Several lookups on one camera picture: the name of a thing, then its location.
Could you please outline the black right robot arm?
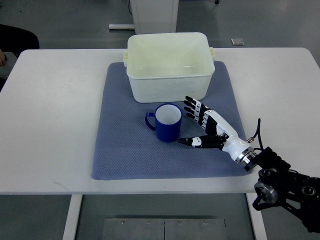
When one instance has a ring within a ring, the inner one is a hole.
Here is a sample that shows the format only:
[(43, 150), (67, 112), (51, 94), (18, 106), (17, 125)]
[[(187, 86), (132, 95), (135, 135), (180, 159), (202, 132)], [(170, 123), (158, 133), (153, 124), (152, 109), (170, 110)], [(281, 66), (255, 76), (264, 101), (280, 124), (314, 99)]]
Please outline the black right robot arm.
[(320, 232), (320, 179), (301, 174), (291, 169), (270, 147), (263, 147), (261, 140), (261, 119), (257, 120), (255, 134), (248, 139), (251, 143), (258, 138), (259, 154), (251, 150), (243, 161), (246, 171), (260, 166), (258, 181), (254, 185), (257, 194), (252, 206), (261, 211), (282, 207), (298, 219), (310, 233)]

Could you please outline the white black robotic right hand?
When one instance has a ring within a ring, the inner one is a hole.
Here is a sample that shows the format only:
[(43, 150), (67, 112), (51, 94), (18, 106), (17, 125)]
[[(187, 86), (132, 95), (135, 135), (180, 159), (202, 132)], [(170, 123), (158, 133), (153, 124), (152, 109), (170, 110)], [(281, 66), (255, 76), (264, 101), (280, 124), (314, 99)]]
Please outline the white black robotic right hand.
[(237, 131), (216, 111), (202, 102), (186, 96), (186, 116), (192, 118), (205, 131), (205, 135), (180, 138), (178, 142), (199, 149), (217, 148), (230, 155), (236, 163), (249, 166), (256, 156), (252, 146), (239, 138)]

